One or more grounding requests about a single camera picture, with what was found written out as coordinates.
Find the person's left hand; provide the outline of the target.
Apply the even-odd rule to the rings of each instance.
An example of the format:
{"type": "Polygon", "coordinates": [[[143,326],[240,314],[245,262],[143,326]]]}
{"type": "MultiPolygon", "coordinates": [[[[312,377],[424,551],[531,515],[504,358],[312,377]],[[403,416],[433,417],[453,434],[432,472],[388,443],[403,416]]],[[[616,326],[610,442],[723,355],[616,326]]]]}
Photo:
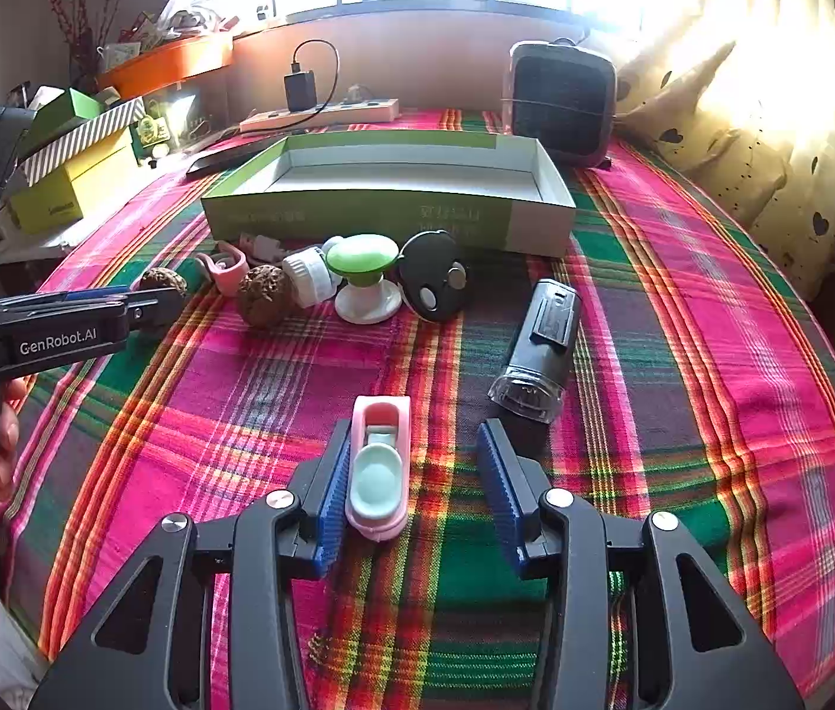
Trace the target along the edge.
{"type": "Polygon", "coordinates": [[[14,455],[20,439],[17,404],[26,394],[23,378],[14,378],[5,385],[0,413],[0,502],[7,502],[14,487],[14,455]]]}

